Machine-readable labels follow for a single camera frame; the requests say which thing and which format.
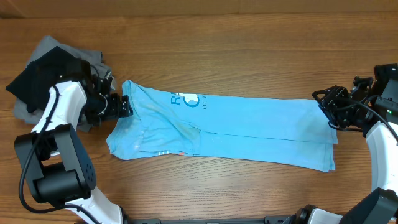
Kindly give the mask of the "light blue t-shirt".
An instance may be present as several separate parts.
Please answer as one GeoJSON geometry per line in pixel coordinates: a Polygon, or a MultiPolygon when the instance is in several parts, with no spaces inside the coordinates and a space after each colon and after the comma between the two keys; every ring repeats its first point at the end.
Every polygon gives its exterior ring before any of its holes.
{"type": "Polygon", "coordinates": [[[130,80],[123,93],[133,114],[106,140],[120,159],[179,154],[335,169],[336,131],[314,100],[172,93],[130,80]]]}

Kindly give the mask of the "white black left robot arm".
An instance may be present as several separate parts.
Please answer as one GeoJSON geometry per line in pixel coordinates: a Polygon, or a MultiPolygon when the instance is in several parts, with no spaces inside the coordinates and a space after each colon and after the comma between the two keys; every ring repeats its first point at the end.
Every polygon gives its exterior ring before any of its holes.
{"type": "Polygon", "coordinates": [[[97,187],[94,165],[76,133],[84,113],[96,125],[131,116],[128,96],[112,93],[112,78],[92,74],[86,60],[39,59],[26,69],[49,98],[33,130],[14,141],[22,206],[32,213],[69,210],[86,223],[129,223],[125,211],[97,187]]]}

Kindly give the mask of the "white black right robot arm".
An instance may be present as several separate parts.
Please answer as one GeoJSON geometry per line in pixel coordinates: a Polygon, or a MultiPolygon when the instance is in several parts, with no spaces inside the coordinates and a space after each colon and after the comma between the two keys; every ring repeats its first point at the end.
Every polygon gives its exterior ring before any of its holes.
{"type": "Polygon", "coordinates": [[[377,224],[397,220],[397,64],[376,65],[374,77],[313,92],[331,128],[361,132],[371,155],[371,193],[345,215],[306,205],[286,224],[377,224]]]}

